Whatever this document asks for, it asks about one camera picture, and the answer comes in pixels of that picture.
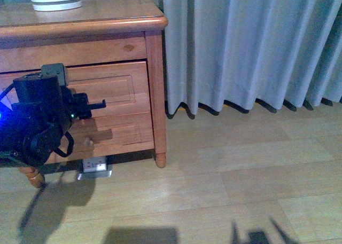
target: drawer front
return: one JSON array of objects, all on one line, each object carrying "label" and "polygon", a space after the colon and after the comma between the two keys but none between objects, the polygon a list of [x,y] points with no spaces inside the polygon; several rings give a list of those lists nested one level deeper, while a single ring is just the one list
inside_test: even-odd
[{"label": "drawer front", "polygon": [[75,66],[144,58],[143,33],[0,43],[0,72],[40,69],[59,62]]},{"label": "drawer front", "polygon": [[[5,90],[14,78],[27,74],[1,74],[0,89]],[[106,100],[107,107],[92,111],[93,117],[150,112],[145,61],[69,68],[68,79],[68,88],[77,93],[87,93],[90,103]],[[15,90],[2,102],[8,106],[17,103]]]},{"label": "drawer front", "polygon": [[[69,131],[75,140],[74,152],[67,158],[52,153],[47,163],[154,148],[150,113],[78,120]],[[66,147],[63,138],[60,148],[66,151]]]}]

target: curtain fold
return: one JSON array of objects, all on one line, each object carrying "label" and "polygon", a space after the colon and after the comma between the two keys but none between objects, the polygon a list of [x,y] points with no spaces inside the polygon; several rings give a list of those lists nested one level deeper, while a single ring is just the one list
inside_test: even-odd
[{"label": "curtain fold", "polygon": [[259,98],[280,109],[284,99],[301,107],[340,96],[341,37],[331,31],[341,3],[164,0],[169,113],[181,102],[196,114],[198,103],[252,109]]}]

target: light-colored wood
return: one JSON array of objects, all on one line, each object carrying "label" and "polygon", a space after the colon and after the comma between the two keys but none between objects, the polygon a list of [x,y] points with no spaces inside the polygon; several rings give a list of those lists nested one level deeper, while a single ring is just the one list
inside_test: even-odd
[{"label": "light-colored wood", "polygon": [[[234,243],[236,236],[239,242],[235,243],[251,243],[250,234],[259,232],[269,243],[285,244],[272,218],[292,240],[286,243],[303,243],[303,237],[310,237],[313,241],[307,244],[341,244],[341,238],[330,239],[340,234],[342,182],[336,165],[341,160],[331,161],[338,150],[330,154],[331,149],[320,145],[334,135],[322,136],[320,142],[311,136],[272,141],[259,137],[262,132],[256,132],[255,127],[252,132],[249,129],[263,119],[261,130],[270,124],[266,134],[273,131],[274,137],[277,132],[282,136],[282,129],[275,127],[281,122],[322,115],[316,111],[283,111],[287,108],[277,115],[255,106],[248,117],[230,107],[224,107],[219,116],[200,109],[194,120],[185,111],[178,111],[167,120],[168,133],[173,133],[168,135],[168,143],[181,139],[185,144],[169,148],[168,166],[163,170],[151,158],[117,163],[112,177],[96,180],[77,181],[76,170],[46,174],[49,184],[36,198],[36,190],[16,168],[0,168],[0,242],[107,244],[111,240],[108,236],[115,233],[123,243],[135,243],[130,241],[132,236],[136,243],[153,243],[155,238],[143,237],[160,234],[158,243],[168,243],[177,236],[171,243],[228,244]],[[335,113],[338,108],[342,104],[334,103],[327,111]],[[211,134],[218,124],[227,131],[237,129],[226,144],[227,136],[215,136],[218,144],[212,142],[209,148],[203,142],[195,146],[191,140],[182,139],[186,132],[199,130],[204,137],[204,130]],[[186,125],[184,131],[178,131],[181,125]],[[258,135],[246,138],[250,133]],[[184,149],[187,144],[192,149]],[[234,176],[227,190],[226,175]],[[319,190],[324,195],[317,195]],[[281,195],[283,191],[286,198],[282,200],[279,197],[285,196]],[[263,199],[251,202],[251,196]]]},{"label": "light-colored wood", "polygon": [[[77,120],[69,132],[73,153],[67,158],[52,153],[47,164],[154,148],[149,112]],[[67,144],[63,138],[60,148],[66,151]]]},{"label": "light-colored wood", "polygon": [[337,193],[342,192],[342,161],[236,170],[222,178],[231,201],[238,203]]},{"label": "light-colored wood", "polygon": [[28,167],[19,168],[19,171],[27,176],[29,182],[32,184],[33,187],[40,188],[44,185],[45,179],[38,169],[34,167]]},{"label": "light-colored wood", "polygon": [[166,165],[166,125],[161,31],[145,32],[156,163]]},{"label": "light-colored wood", "polygon": [[93,117],[150,112],[146,62],[129,62],[69,69],[69,88],[85,92],[89,102],[107,107],[92,111]]},{"label": "light-colored wood", "polygon": [[40,69],[44,64],[74,66],[144,58],[143,33],[5,43],[0,49],[0,72]]},{"label": "light-colored wood", "polygon": [[342,238],[342,193],[291,198],[279,203],[301,242]]},{"label": "light-colored wood", "polygon": [[0,42],[164,29],[167,19],[151,0],[89,0],[59,12],[31,4],[0,7]]}]

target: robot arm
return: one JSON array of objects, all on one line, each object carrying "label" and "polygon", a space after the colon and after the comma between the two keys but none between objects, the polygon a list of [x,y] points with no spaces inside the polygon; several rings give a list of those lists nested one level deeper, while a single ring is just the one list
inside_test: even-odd
[{"label": "robot arm", "polygon": [[[1,99],[12,88],[19,102],[11,110]],[[37,167],[52,152],[69,156],[74,141],[68,130],[74,120],[89,119],[92,109],[105,107],[105,100],[89,105],[86,93],[72,93],[63,64],[44,65],[39,73],[13,80],[0,95],[0,163]],[[63,136],[69,140],[66,153],[58,148]]]}]

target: wooden nightstand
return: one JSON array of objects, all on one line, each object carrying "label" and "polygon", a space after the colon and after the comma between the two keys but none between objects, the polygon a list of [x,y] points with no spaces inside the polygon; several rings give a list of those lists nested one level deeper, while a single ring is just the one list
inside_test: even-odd
[{"label": "wooden nightstand", "polygon": [[[68,158],[47,163],[154,149],[166,165],[161,31],[167,19],[151,0],[89,0],[59,12],[36,12],[31,4],[0,7],[0,88],[44,64],[63,63],[69,88],[107,107],[70,129]],[[3,103],[17,102],[11,91]],[[39,186],[34,168],[21,168]]]}]

